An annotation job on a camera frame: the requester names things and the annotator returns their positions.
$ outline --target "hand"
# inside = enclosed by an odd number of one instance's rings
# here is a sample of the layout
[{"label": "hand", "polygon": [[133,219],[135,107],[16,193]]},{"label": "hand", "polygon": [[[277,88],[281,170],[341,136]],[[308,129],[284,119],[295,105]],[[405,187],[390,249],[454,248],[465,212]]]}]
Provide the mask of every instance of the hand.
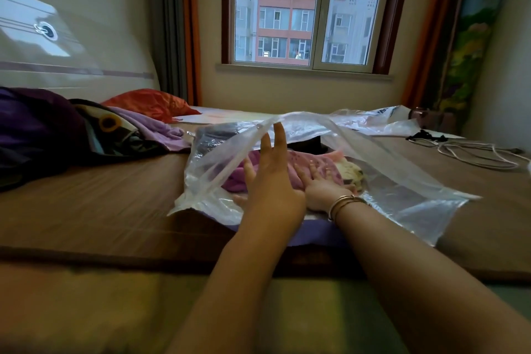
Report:
[{"label": "hand", "polygon": [[239,231],[275,237],[285,234],[291,238],[306,214],[304,192],[294,190],[288,177],[288,148],[281,123],[274,124],[275,147],[266,133],[260,145],[258,172],[247,157],[244,160],[245,184],[248,197],[234,196],[234,202],[244,208]]},{"label": "hand", "polygon": [[326,169],[325,178],[319,174],[314,163],[309,165],[311,178],[297,164],[294,165],[294,168],[304,185],[306,205],[310,210],[327,212],[340,197],[358,195],[355,185],[341,186],[335,183],[330,168]]}]

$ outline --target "gray curtain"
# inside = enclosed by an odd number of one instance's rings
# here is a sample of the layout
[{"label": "gray curtain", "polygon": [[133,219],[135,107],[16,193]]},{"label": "gray curtain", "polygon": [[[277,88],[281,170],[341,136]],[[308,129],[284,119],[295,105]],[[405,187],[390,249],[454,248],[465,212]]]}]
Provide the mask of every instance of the gray curtain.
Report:
[{"label": "gray curtain", "polygon": [[151,54],[160,89],[188,100],[183,0],[150,0]]}]

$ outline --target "person's left hand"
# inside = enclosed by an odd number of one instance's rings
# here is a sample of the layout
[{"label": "person's left hand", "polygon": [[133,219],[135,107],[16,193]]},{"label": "person's left hand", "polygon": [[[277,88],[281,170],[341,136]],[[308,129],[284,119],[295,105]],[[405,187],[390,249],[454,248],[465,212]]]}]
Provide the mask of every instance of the person's left hand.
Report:
[{"label": "person's left hand", "polygon": [[281,123],[274,124],[275,147],[269,135],[262,137],[258,172],[247,157],[244,161],[245,183],[249,196],[234,196],[234,202],[244,209],[239,231],[291,238],[306,213],[306,198],[302,190],[294,190],[288,177],[286,133]]}]

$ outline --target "silver bangle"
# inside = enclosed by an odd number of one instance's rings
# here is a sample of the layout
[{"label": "silver bangle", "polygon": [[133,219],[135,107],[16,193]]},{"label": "silver bangle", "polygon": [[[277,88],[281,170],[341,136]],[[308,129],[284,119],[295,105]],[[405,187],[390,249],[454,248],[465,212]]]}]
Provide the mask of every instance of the silver bangle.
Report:
[{"label": "silver bangle", "polygon": [[369,203],[367,203],[367,201],[362,198],[362,197],[359,197],[359,196],[354,196],[354,195],[345,195],[345,196],[341,196],[339,197],[329,208],[328,210],[328,220],[335,223],[335,219],[332,218],[332,212],[334,211],[334,209],[336,208],[336,206],[338,204],[340,204],[341,202],[348,202],[348,203],[352,203],[352,202],[360,202],[360,203],[364,203],[364,204],[367,204],[368,206],[370,206]]}]

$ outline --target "window sill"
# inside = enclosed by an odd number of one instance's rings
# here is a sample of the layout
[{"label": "window sill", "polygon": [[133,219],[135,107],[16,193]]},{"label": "window sill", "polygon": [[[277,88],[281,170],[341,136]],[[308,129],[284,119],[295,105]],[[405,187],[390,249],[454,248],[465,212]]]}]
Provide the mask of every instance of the window sill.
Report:
[{"label": "window sill", "polygon": [[231,73],[248,73],[257,75],[307,76],[322,78],[345,78],[351,80],[365,80],[371,82],[392,82],[394,76],[375,75],[372,73],[352,73],[332,70],[310,70],[297,67],[268,67],[250,64],[216,63],[216,71]]}]

